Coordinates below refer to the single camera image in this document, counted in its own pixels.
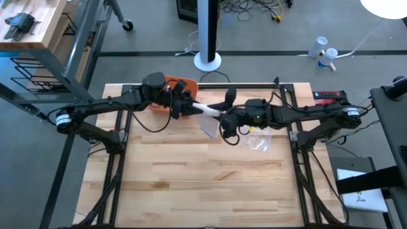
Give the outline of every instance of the concrete floor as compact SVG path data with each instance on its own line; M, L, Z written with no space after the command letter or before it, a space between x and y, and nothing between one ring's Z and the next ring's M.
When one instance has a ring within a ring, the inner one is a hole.
M175 51L183 50L188 34L197 26L177 18L173 1L119 0L123 13L135 25L124 33L112 17L102 51ZM368 13L359 1L297 1L286 10L280 24L267 13L253 10L254 18L237 21L236 14L219 19L220 50L307 50L317 36L327 36L329 45L351 50L375 26L379 18ZM362 50L405 50L407 28L401 20L385 20L367 40ZM315 68L317 60L307 57L223 57L219 71L232 82L271 82L279 76L284 82L311 82L314 90L345 90L351 102L358 103L369 89L388 85L393 78L407 75L405 56L355 56L335 61L337 72ZM1 58L0 81L17 89L9 78L15 74L8 59ZM101 57L97 63L90 93L98 98L106 83L138 83L147 74L165 74L199 80L200 71L192 57ZM206 82L224 82L212 74ZM57 107L41 106L44 111ZM49 123L39 122L0 100L0 228L37 228L45 207L65 136ZM377 119L374 111L363 118L363 125ZM52 227L72 222L88 143L77 138L70 157ZM394 165L380 125L352 136L344 145L359 156L372 156L378 169ZM329 147L331 156L348 157L340 149ZM351 211L355 226L383 228L381 215Z

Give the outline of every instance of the orange object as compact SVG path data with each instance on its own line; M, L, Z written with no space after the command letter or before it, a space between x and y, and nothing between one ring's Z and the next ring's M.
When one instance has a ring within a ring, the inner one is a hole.
M170 85L170 88L171 88L171 89L173 89L173 88L176 86L177 82L175 82L175 81L170 81L170 82L169 82L169 80L176 80L176 81L183 80L183 81L185 81L185 82L186 82L186 87L185 87L184 90L189 90L189 91L191 91L191 96L192 96L192 98L196 98L196 97L197 97L197 94L198 94L198 83L196 83L195 80L190 80L190 79L181 78L181 77L175 77L175 76L165 76L165 81L168 82L168 85ZM163 106L157 105L157 104L154 104L154 103L153 103L153 104L150 104L150 105L149 105L149 108L150 108L152 111L167 111L167 112L170 111L170 108L164 108Z

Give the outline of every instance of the bottle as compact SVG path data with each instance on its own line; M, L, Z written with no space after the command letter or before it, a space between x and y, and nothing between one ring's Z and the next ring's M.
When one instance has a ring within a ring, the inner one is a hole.
M332 61L336 58L336 56L338 55L338 51L336 51L336 49L334 48L328 48L325 51L325 55L323 55L321 57L321 59L319 59L318 61L318 68L320 69L325 69L327 66L329 66Z
M308 51L308 56L317 58L326 44L328 44L328 39L325 37L318 37L310 51Z

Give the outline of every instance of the clear plastic bag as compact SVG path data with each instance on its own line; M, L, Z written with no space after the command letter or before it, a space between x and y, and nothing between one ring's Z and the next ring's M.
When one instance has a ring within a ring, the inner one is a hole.
M260 128L244 126L240 128L240 132L243 133L240 134L240 145L265 153L271 151L272 130L270 128L261 130Z

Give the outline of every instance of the metal rack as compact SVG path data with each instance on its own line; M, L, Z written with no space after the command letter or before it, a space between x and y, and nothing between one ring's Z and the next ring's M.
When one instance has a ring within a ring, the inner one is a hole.
M30 115L35 115L42 119L46 118L45 115L33 104L60 104L78 101L92 101L93 97L87 92L87 90L92 79L93 70L97 61L97 54L100 52L111 13L114 12L126 31L131 31L133 29L131 21L124 19L117 0L105 0L104 4L109 16L105 23L99 25L99 28L95 33L93 44L90 49L90 56L83 73L84 77L78 81L75 78L76 72L82 58L83 50L86 50L88 44L87 40L97 12L99 1L101 0L91 0L86 2L86 6L81 16L82 20L78 28L76 28L74 24L68 26L68 29L74 32L75 38L65 66L58 58L56 58L52 51L47 48L0 49L0 52L29 53L34 57L33 59L23 59L23 61L26 61L25 64L18 63L18 59L12 59L14 60L14 63L16 63L16 70L23 74L23 77L13 78L12 80L22 87L25 87L23 86L22 81L28 83L31 82L32 85L36 86L35 88L26 88L29 93L19 94L0 83L0 98ZM29 71L27 71L27 69L30 68L45 68L55 80L46 81L48 80L46 79L47 76L39 76L39 78L33 81L32 77L34 77L34 75L29 74Z

